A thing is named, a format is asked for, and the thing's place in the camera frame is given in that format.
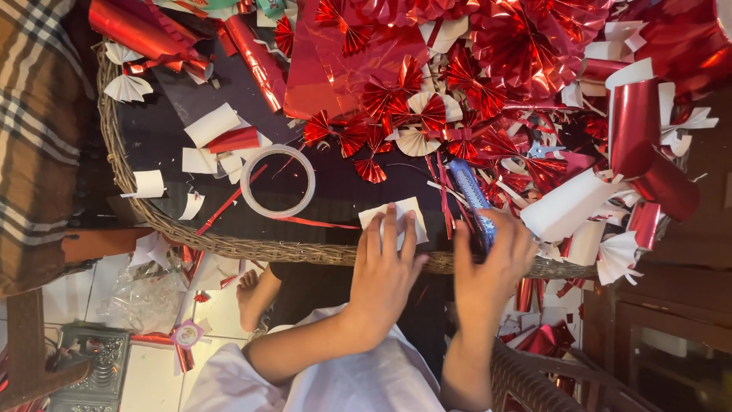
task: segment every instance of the plaid blanket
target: plaid blanket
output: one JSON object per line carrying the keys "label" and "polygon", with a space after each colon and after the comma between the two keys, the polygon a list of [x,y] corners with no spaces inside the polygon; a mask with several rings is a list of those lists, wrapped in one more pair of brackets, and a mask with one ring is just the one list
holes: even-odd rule
{"label": "plaid blanket", "polygon": [[61,19],[73,0],[0,0],[0,295],[64,268],[94,88]]}

